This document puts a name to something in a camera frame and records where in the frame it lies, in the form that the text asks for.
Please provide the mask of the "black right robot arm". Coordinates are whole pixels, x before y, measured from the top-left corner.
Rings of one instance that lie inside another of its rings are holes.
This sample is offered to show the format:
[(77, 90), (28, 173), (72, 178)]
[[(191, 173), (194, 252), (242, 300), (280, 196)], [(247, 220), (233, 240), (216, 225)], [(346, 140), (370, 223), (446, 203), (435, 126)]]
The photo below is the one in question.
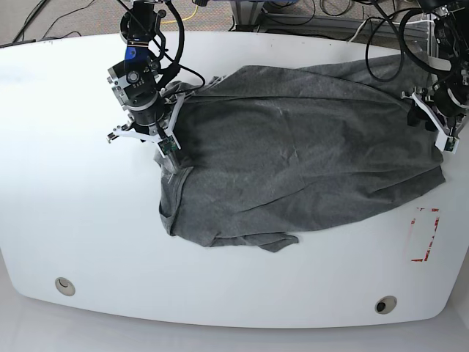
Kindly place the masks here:
[(190, 92), (177, 90), (167, 93), (166, 86), (182, 69), (185, 32), (182, 18), (171, 1), (164, 1), (178, 25), (179, 39), (175, 58), (167, 67), (166, 37), (160, 30), (166, 10), (154, 11), (156, 1), (133, 1), (126, 7), (120, 22), (120, 34), (126, 42), (124, 60), (108, 69), (108, 82), (128, 121), (107, 135), (112, 142), (119, 137), (152, 142), (166, 157), (180, 149), (174, 126), (179, 110)]

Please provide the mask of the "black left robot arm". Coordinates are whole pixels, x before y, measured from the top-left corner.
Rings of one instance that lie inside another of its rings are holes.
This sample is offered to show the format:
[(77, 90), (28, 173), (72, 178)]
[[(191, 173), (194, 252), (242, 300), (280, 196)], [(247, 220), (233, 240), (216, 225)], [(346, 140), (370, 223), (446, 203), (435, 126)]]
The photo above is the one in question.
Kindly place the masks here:
[[(405, 43), (405, 28), (410, 18), (433, 15), (433, 37), (447, 55), (449, 70), (437, 69), (417, 58)], [(442, 152), (455, 153), (459, 133), (468, 122), (468, 2), (419, 1), (418, 9), (406, 13), (399, 24), (398, 39), (407, 57), (422, 70), (436, 76), (429, 88), (416, 87), (411, 94), (408, 124), (426, 122), (426, 129), (435, 131), (435, 146)]]

